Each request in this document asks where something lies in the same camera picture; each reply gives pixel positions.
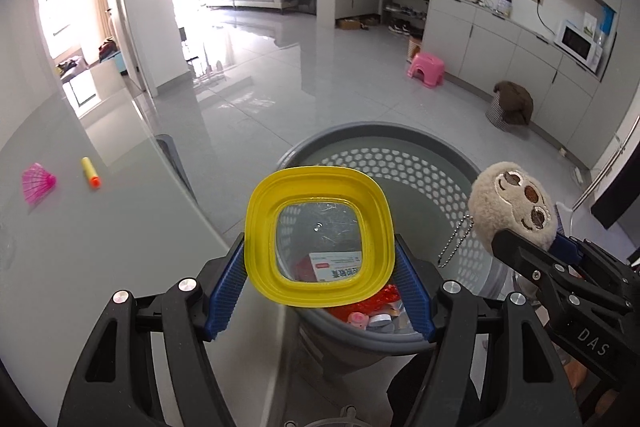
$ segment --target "red packaging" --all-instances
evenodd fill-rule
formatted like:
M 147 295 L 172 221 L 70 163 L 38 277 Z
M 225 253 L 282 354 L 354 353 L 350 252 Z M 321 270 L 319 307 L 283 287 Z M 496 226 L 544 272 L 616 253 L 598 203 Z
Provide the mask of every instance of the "red packaging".
M 342 322 L 347 322 L 349 315 L 353 312 L 360 312 L 369 315 L 370 313 L 382 308 L 385 304 L 399 300 L 400 294 L 398 293 L 396 285 L 386 284 L 380 291 L 378 291 L 378 293 L 370 296 L 368 299 L 364 299 L 364 301 L 356 302 L 354 304 L 346 304 L 344 306 L 336 306 L 334 308 L 325 308 L 325 310 L 337 319 L 340 319 Z

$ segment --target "pink stool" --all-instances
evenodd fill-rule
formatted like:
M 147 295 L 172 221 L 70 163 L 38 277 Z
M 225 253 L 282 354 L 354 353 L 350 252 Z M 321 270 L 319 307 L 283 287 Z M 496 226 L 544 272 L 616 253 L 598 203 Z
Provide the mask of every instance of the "pink stool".
M 415 54 L 406 75 L 413 78 L 416 71 L 424 77 L 422 83 L 427 87 L 436 87 L 442 83 L 444 77 L 444 62 L 438 57 L 420 52 Z

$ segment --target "microwave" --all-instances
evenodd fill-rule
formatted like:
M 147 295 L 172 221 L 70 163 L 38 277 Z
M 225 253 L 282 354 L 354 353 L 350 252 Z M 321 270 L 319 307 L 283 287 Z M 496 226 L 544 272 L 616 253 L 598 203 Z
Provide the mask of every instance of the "microwave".
M 563 21 L 556 33 L 556 46 L 566 51 L 573 58 L 595 73 L 602 47 L 569 21 Z

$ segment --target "striped basket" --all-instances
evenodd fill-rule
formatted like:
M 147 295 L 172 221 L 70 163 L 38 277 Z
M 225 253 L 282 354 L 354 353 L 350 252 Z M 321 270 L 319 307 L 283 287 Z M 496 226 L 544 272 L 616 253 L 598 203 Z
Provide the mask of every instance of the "striped basket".
M 409 37 L 409 49 L 406 51 L 406 61 L 411 62 L 414 60 L 415 54 L 420 53 L 420 45 L 422 42 L 415 37 Z
M 494 94 L 494 99 L 491 101 L 489 109 L 486 110 L 485 115 L 487 120 L 494 124 L 498 129 L 502 131 L 508 131 L 512 126 L 502 120 L 503 114 L 504 111 L 500 107 L 500 92 L 496 92 Z

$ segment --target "window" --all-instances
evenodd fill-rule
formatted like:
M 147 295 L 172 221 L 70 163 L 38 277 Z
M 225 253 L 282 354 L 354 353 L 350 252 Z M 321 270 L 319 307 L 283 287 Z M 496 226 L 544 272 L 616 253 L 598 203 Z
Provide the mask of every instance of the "window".
M 78 44 L 73 19 L 74 0 L 44 0 L 40 3 L 40 20 L 51 58 Z

